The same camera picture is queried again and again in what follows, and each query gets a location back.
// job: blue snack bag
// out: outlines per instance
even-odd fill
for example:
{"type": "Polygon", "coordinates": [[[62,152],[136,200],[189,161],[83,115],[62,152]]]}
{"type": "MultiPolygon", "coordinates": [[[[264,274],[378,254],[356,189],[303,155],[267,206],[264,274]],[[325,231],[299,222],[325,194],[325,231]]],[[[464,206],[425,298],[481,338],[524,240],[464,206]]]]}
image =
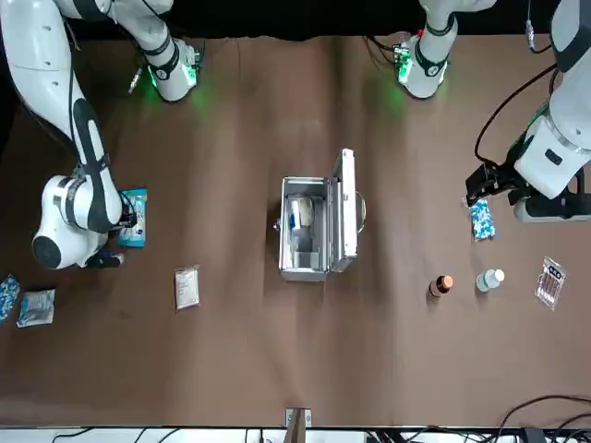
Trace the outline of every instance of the blue snack bag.
{"type": "Polygon", "coordinates": [[[12,274],[0,282],[0,321],[6,320],[17,300],[20,284],[12,274]]]}
{"type": "Polygon", "coordinates": [[[148,201],[147,189],[131,189],[123,191],[124,201],[131,204],[138,216],[138,222],[133,228],[124,228],[119,232],[119,245],[131,247],[143,247],[146,245],[146,202],[148,201]]]}
{"type": "Polygon", "coordinates": [[[481,198],[472,208],[469,208],[468,213],[472,217],[472,234],[477,241],[495,236],[495,225],[485,198],[481,198]]]}

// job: brown tablecloth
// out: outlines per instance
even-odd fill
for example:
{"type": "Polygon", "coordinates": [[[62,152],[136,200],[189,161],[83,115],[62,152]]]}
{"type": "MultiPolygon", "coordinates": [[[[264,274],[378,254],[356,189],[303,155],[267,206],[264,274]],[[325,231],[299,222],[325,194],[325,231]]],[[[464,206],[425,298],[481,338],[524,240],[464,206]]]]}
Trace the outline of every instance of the brown tablecloth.
{"type": "MultiPolygon", "coordinates": [[[[476,135],[509,93],[551,64],[522,36],[461,37],[436,97],[416,101],[360,38],[208,42],[198,89],[162,102],[125,42],[84,45],[78,79],[120,189],[149,190],[147,244],[121,269],[46,271],[30,252],[43,184],[73,161],[24,113],[0,165],[1,274],[55,287],[51,326],[0,327],[0,417],[28,425],[497,425],[548,393],[591,395],[588,223],[524,225],[490,202],[475,244],[461,198],[476,135]],[[330,175],[356,152],[368,204],[359,258],[325,285],[277,270],[286,175],[330,175]],[[543,257],[568,279],[555,312],[534,297],[543,257]],[[175,311],[174,271],[200,264],[201,306],[175,311]],[[476,275],[502,268],[499,290],[476,275]],[[453,291],[428,303],[442,273],[453,291]]],[[[521,94],[485,136],[501,161],[547,97],[521,94]]],[[[513,425],[577,408],[533,407],[513,425]]]]}

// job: white floor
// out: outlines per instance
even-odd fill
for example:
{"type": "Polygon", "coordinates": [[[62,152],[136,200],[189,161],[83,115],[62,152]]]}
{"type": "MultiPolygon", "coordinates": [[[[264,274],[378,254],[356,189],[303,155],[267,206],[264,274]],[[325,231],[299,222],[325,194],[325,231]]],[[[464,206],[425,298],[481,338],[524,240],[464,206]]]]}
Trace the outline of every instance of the white floor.
{"type": "MultiPolygon", "coordinates": [[[[139,443],[158,443],[172,429],[149,429],[139,443]]],[[[2,429],[0,441],[3,443],[52,443],[60,434],[75,434],[79,429],[2,429]]],[[[92,429],[86,434],[72,438],[58,438],[56,443],[134,443],[141,429],[92,429]]],[[[244,429],[182,429],[169,436],[165,443],[244,443],[244,429]]],[[[285,431],[264,431],[265,443],[283,443],[285,431]]],[[[259,430],[248,430],[247,443],[259,443],[259,430]]],[[[307,443],[365,443],[367,434],[358,431],[307,431],[307,443]]],[[[499,443],[513,443],[513,437],[502,437],[499,443]]],[[[423,434],[416,443],[464,443],[464,438],[449,434],[423,434]]]]}

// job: open metal case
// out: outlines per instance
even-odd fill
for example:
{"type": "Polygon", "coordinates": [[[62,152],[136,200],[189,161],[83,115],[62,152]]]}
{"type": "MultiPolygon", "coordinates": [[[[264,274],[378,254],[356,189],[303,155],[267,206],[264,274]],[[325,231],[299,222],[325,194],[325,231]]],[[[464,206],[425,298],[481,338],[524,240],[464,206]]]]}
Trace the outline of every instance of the open metal case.
{"type": "Polygon", "coordinates": [[[279,270],[288,281],[326,281],[357,257],[357,234],[366,219],[365,200],[356,191],[355,155],[341,150],[332,177],[285,177],[279,270]]]}

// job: small white bottle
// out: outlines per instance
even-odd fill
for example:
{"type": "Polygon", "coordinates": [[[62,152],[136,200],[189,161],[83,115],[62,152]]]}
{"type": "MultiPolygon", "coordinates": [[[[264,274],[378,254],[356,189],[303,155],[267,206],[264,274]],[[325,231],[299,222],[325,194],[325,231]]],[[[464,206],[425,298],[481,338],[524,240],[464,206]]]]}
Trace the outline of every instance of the small white bottle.
{"type": "Polygon", "coordinates": [[[476,277],[476,287],[485,293],[489,289],[498,288],[505,280],[505,273],[501,269],[489,269],[476,277]]]}

